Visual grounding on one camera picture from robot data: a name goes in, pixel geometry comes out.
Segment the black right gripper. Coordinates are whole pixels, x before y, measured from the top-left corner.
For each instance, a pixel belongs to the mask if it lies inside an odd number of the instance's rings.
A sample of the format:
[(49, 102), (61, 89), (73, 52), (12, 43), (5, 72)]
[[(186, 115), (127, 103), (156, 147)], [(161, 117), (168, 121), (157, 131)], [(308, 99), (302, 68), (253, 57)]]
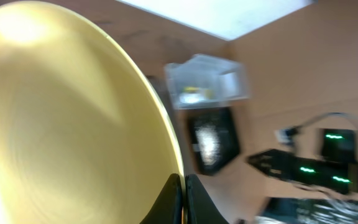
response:
[(278, 149), (253, 154), (247, 163), (266, 176), (284, 182), (325, 187), (344, 195), (358, 193), (358, 164), (296, 157)]

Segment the green snack wrapper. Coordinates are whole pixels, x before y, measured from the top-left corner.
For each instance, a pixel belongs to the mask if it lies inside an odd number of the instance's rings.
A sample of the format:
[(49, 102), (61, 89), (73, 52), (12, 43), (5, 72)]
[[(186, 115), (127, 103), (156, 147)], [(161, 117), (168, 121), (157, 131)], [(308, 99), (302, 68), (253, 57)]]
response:
[(211, 99), (213, 96), (213, 92), (207, 88), (200, 88), (195, 86), (186, 86), (183, 91), (187, 94), (198, 95), (201, 98)]

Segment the yellow plate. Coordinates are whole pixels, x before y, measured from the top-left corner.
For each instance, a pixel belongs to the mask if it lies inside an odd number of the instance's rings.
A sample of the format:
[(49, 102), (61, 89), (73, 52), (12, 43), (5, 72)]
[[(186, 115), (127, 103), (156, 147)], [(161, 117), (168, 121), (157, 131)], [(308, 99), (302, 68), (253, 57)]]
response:
[(0, 6), (0, 223), (141, 223), (177, 137), (154, 88), (105, 31), (41, 1)]

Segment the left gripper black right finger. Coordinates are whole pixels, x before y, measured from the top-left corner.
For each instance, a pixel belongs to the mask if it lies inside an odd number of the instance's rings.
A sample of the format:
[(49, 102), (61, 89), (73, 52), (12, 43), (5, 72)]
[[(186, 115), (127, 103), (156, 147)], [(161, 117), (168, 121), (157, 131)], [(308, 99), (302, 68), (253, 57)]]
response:
[(228, 224), (195, 174), (185, 177), (188, 224)]

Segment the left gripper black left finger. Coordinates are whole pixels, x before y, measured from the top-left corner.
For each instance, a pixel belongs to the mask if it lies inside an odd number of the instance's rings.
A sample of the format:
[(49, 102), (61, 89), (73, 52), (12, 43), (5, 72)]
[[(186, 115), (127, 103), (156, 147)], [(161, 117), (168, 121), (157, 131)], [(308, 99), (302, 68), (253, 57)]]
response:
[(183, 196), (178, 174), (171, 174), (140, 224), (181, 224)]

